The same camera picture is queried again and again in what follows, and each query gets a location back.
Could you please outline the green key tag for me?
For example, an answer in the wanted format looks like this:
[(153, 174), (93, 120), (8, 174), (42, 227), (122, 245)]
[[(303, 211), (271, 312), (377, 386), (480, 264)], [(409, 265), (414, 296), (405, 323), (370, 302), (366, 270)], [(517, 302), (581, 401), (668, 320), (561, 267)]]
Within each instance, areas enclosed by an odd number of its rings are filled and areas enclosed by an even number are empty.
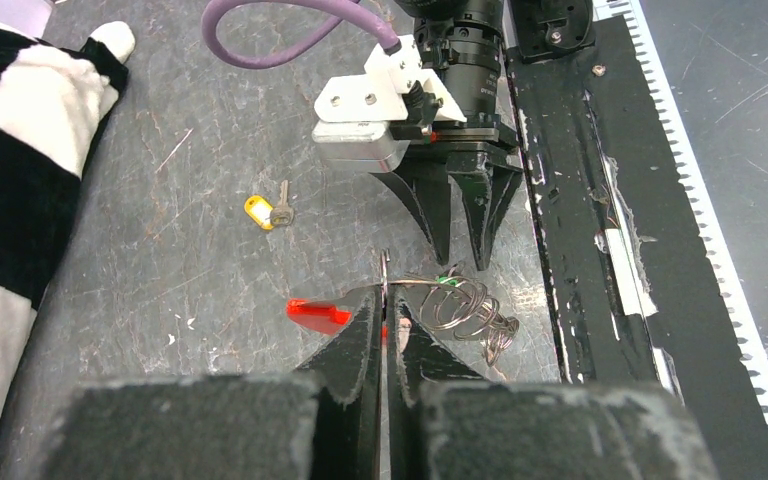
[(457, 276), (440, 276), (436, 278), (436, 282), (444, 285), (449, 286), (457, 286), (458, 285), (458, 277)]

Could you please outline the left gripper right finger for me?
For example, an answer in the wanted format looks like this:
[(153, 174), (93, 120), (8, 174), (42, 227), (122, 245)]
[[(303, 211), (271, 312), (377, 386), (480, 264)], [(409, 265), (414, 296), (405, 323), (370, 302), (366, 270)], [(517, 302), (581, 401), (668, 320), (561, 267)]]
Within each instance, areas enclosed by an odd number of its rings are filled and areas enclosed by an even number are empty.
[(497, 383), (463, 363), (388, 293), (395, 479), (714, 479), (691, 414), (647, 382)]

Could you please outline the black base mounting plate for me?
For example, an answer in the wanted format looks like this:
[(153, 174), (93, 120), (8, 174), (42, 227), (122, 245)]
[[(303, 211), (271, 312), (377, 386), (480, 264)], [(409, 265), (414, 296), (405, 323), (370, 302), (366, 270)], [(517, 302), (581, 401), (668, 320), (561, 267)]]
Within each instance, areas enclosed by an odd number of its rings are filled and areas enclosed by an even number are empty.
[(526, 64), (507, 40), (560, 377), (647, 382), (696, 421), (719, 479), (768, 479), (768, 422), (626, 20)]

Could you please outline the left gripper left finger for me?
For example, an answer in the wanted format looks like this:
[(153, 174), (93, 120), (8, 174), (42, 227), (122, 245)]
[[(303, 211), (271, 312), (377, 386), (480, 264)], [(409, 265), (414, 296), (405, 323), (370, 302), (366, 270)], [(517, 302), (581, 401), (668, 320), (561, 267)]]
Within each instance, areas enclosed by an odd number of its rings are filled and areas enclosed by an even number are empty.
[(285, 373), (114, 379), (57, 418), (40, 479), (375, 479), (382, 292)]

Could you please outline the yellow tagged key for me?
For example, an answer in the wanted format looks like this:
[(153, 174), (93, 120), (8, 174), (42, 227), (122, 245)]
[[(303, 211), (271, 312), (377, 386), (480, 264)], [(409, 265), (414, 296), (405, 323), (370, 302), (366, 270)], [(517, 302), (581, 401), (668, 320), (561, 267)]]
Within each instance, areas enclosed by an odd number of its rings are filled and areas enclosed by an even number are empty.
[(275, 206), (262, 196), (253, 195), (245, 201), (244, 211), (263, 230), (291, 225), (295, 219), (295, 210), (289, 204), (289, 181), (281, 182), (279, 199)]

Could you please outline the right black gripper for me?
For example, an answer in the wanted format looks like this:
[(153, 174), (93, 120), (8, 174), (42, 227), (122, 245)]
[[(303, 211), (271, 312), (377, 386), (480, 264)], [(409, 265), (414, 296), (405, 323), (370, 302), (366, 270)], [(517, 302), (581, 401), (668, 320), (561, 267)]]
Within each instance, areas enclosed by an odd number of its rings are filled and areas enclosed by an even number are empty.
[(478, 271), (487, 270), (498, 229), (522, 184), (508, 164), (516, 134), (497, 114), (502, 73), (501, 1), (399, 1), (414, 19), (422, 65), (434, 70), (466, 117), (437, 120), (435, 140), (408, 149), (399, 167), (372, 176), (389, 188), (424, 233), (439, 265), (451, 245), (451, 186), (461, 190)]

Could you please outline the red key tag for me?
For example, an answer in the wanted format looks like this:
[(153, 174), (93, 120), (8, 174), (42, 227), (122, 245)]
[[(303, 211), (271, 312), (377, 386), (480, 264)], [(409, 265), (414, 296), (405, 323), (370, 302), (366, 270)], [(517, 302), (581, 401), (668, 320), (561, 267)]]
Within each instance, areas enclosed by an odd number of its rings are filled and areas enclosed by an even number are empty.
[(285, 313), (289, 320), (306, 329), (333, 336), (346, 325), (352, 313), (333, 302), (312, 302), (292, 298), (287, 301)]

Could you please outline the black and white checkered pillow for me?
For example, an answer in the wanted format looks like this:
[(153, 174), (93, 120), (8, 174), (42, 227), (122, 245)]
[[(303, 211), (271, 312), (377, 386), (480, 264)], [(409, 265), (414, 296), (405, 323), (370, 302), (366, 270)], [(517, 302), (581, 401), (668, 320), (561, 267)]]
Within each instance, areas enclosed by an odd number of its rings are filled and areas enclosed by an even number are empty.
[(135, 46), (122, 21), (77, 50), (0, 22), (0, 420)]

